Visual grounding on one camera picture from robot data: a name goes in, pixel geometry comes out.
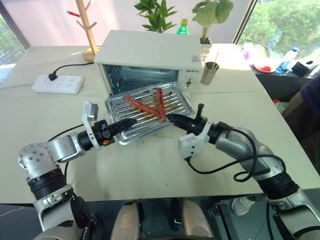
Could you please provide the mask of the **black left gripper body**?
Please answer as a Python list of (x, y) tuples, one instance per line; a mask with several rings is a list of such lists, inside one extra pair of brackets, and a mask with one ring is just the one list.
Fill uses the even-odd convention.
[(108, 125), (106, 120), (94, 123), (92, 131), (100, 146), (106, 146), (115, 142), (115, 127), (112, 124)]

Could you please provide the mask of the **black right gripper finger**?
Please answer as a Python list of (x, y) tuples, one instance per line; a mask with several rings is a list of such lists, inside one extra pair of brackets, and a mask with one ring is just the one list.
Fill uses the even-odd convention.
[(168, 114), (167, 118), (173, 124), (191, 124), (193, 122), (192, 118), (176, 113)]
[(188, 121), (171, 119), (170, 122), (177, 128), (187, 131), (190, 128), (190, 123)]

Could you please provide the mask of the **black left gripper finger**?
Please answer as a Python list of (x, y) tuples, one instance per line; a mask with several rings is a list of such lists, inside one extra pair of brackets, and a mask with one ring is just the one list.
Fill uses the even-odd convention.
[(126, 118), (126, 119), (122, 119), (116, 123), (134, 123), (134, 125), (137, 123), (137, 120), (134, 118)]
[(121, 123), (116, 122), (112, 124), (112, 136), (116, 136), (117, 134), (130, 129), (135, 123), (134, 122), (127, 122)]

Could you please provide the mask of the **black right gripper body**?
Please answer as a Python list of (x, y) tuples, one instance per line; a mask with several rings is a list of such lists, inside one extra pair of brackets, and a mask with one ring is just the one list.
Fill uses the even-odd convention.
[(204, 129), (208, 118), (202, 116), (203, 108), (204, 108), (203, 103), (199, 103), (197, 107), (197, 113), (195, 116), (195, 119), (192, 120), (191, 125), (189, 129), (187, 130), (187, 134), (200, 134), (202, 130)]

